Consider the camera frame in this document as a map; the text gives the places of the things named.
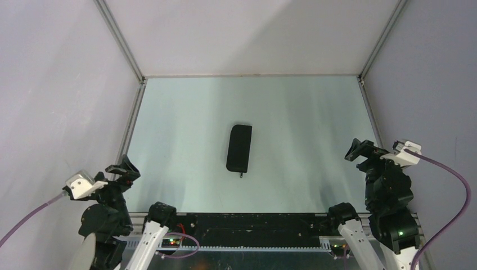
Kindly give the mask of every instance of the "light blue table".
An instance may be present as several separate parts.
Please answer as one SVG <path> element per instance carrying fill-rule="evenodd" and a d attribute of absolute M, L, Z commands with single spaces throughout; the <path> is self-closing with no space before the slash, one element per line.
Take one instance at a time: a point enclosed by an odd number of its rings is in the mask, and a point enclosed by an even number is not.
<path fill-rule="evenodd" d="M 230 130 L 253 126 L 249 171 L 226 169 Z M 129 147 L 142 177 L 130 212 L 156 201 L 178 212 L 365 212 L 365 175 L 344 160 L 375 141 L 353 76 L 149 79 Z"/>

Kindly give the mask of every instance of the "white wall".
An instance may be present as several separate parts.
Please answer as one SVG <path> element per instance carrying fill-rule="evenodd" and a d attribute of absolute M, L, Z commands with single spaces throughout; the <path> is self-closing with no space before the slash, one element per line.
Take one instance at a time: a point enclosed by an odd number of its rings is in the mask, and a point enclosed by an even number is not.
<path fill-rule="evenodd" d="M 145 75 L 358 74 L 398 0 L 113 0 Z"/>
<path fill-rule="evenodd" d="M 138 83 L 91 0 L 0 4 L 0 236 L 79 169 L 114 163 Z M 86 204 L 63 199 L 0 249 L 1 269 L 65 269 Z"/>
<path fill-rule="evenodd" d="M 398 138 L 462 173 L 477 190 L 477 2 L 410 1 L 365 78 L 386 146 Z M 465 192 L 445 171 L 409 169 L 417 211 L 429 238 L 460 209 Z M 431 253 L 438 269 L 475 269 L 477 202 Z"/>

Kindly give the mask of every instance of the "metal frame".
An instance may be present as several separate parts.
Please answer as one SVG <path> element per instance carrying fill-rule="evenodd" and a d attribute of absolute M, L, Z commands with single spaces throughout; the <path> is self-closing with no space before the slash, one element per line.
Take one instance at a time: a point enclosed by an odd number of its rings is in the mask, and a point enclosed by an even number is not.
<path fill-rule="evenodd" d="M 382 33 L 379 36 L 379 39 L 377 40 L 376 45 L 374 46 L 373 50 L 371 51 L 371 54 L 366 60 L 363 70 L 359 74 L 360 79 L 363 79 L 368 74 L 372 64 L 374 63 L 374 60 L 376 59 L 376 56 L 381 51 L 383 44 L 388 39 L 389 34 L 391 33 L 391 30 L 393 30 L 394 26 L 396 25 L 396 22 L 401 17 L 408 2 L 409 2 L 408 0 L 399 0 L 398 4 L 394 8 L 394 11 L 391 17 L 389 18 L 388 23 L 386 24 L 386 27 L 382 30 Z"/>
<path fill-rule="evenodd" d="M 365 90 L 364 81 L 362 79 L 360 79 L 359 77 L 358 77 L 358 84 L 359 84 L 359 89 L 361 90 L 361 96 L 363 97 L 363 101 L 364 101 L 364 105 L 366 107 L 366 111 L 368 112 L 368 117 L 369 117 L 370 122 L 371 122 L 371 127 L 373 129 L 374 136 L 376 137 L 376 144 L 380 148 L 385 148 L 384 144 L 383 144 L 383 139 L 381 138 L 381 133 L 379 131 L 379 126 L 378 126 L 376 118 L 374 117 L 374 114 L 372 112 L 370 100 L 368 99 L 368 95 L 367 95 L 366 90 Z"/>
<path fill-rule="evenodd" d="M 105 0 L 94 0 L 94 3 L 98 7 L 98 10 L 100 11 L 101 15 L 103 16 L 103 19 L 111 31 L 112 36 L 118 43 L 119 49 L 122 51 L 124 57 L 126 58 L 126 61 L 128 61 L 129 66 L 133 70 L 137 80 L 139 83 L 144 82 L 144 75 L 141 72 L 141 69 L 139 68 L 136 59 L 133 56 L 133 53 L 131 52 L 131 49 L 128 46 L 128 43 L 124 39 L 123 33 L 121 33 L 121 30 L 119 29 L 118 23 L 113 17 L 113 14 L 111 13 L 111 10 L 109 9 L 109 6 L 107 5 Z"/>
<path fill-rule="evenodd" d="M 129 145 L 131 144 L 131 139 L 133 137 L 134 127 L 136 126 L 137 117 L 139 114 L 139 109 L 142 103 L 142 97 L 144 96 L 144 91 L 146 89 L 147 79 L 139 85 L 137 89 L 136 97 L 134 98 L 133 107 L 131 113 L 129 114 L 128 123 L 126 125 L 126 130 L 124 131 L 123 139 L 121 141 L 121 147 L 119 149 L 118 157 L 116 158 L 118 162 L 121 160 L 121 156 L 127 154 L 129 150 Z"/>

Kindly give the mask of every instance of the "gray wall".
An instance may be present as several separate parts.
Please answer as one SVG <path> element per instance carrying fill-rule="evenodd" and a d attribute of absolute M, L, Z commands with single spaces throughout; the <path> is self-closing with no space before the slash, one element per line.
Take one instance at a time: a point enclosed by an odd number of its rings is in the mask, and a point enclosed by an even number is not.
<path fill-rule="evenodd" d="M 114 163 L 138 83 L 91 0 L 0 4 L 0 237 L 79 169 Z M 87 204 L 32 217 L 0 269 L 66 269 Z"/>
<path fill-rule="evenodd" d="M 477 190 L 477 1 L 410 1 L 365 78 L 385 146 L 408 138 Z M 409 168 L 429 238 L 460 209 L 464 187 L 425 162 Z M 477 203 L 431 248 L 437 269 L 476 269 Z"/>

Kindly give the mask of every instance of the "cable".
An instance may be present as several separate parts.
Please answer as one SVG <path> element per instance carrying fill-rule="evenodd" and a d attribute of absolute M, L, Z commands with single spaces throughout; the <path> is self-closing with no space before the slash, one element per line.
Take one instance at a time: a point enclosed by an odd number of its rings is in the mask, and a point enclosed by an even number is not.
<path fill-rule="evenodd" d="M 191 252 L 191 253 L 189 253 L 189 254 L 186 254 L 186 255 L 181 255 L 181 256 L 171 256 L 171 255 L 165 255 L 165 254 L 163 254 L 163 253 L 159 253 L 159 254 L 161 254 L 161 256 L 162 256 L 163 258 L 183 259 L 183 258 L 190 257 L 190 256 L 196 254 L 197 252 L 199 252 L 199 249 L 200 249 L 199 241 L 197 241 L 197 239 L 195 239 L 193 236 L 187 235 L 187 234 L 185 234 L 185 233 L 180 233 L 180 232 L 168 232 L 168 233 L 165 234 L 165 236 L 169 236 L 169 235 L 177 235 L 177 236 L 183 236 L 183 237 L 185 237 L 185 238 L 189 238 L 189 239 L 191 239 L 192 241 L 195 242 L 195 244 L 196 244 L 197 247 L 196 247 L 196 249 L 195 249 L 193 252 Z"/>
<path fill-rule="evenodd" d="M 452 173 L 454 176 L 456 176 L 463 184 L 463 186 L 465 187 L 465 192 L 466 192 L 466 197 L 465 197 L 465 202 L 461 208 L 461 210 L 457 213 L 457 215 L 451 219 L 451 221 L 449 221 L 444 227 L 442 227 L 442 229 L 440 229 L 433 237 L 431 237 L 431 239 L 416 253 L 416 255 L 414 255 L 414 258 L 412 259 L 412 264 L 411 264 L 411 270 L 415 270 L 416 269 L 416 266 L 419 262 L 419 258 L 422 256 L 422 254 L 429 248 L 429 246 L 435 241 L 437 240 L 437 238 L 443 234 L 447 229 L 449 229 L 449 227 L 451 225 L 453 225 L 459 218 L 461 218 L 463 216 L 463 214 L 465 213 L 465 211 L 467 211 L 467 208 L 469 207 L 470 205 L 470 199 L 472 197 L 472 192 L 470 190 L 470 185 L 469 183 L 467 182 L 466 179 L 464 179 L 464 177 L 462 175 L 460 175 L 459 173 L 457 173 L 455 170 L 445 166 L 444 164 L 438 162 L 438 161 L 435 161 L 433 159 L 430 159 L 426 156 L 423 156 L 423 155 L 420 155 L 420 154 L 417 154 L 417 153 L 414 153 L 412 152 L 411 150 L 409 149 L 405 149 L 404 150 L 406 153 L 408 154 L 411 154 L 417 158 L 420 158 L 422 160 L 425 160 L 431 164 L 434 164 L 436 166 L 439 166 L 441 168 L 443 168 L 444 170 Z"/>
<path fill-rule="evenodd" d="M 28 219 L 33 217 L 35 214 L 40 212 L 43 208 L 53 204 L 55 201 L 61 199 L 63 196 L 66 196 L 68 193 L 63 191 L 58 196 L 52 198 L 51 200 L 45 202 L 44 204 L 37 207 L 35 210 L 31 211 L 30 214 L 26 215 L 23 219 L 21 219 L 1 240 L 0 240 L 0 248 L 5 244 L 5 242 L 12 236 Z"/>
<path fill-rule="evenodd" d="M 346 251 L 348 250 L 348 244 L 346 244 L 343 248 L 344 255 L 343 255 L 343 260 L 344 260 L 344 270 L 347 269 L 347 257 L 346 257 Z"/>

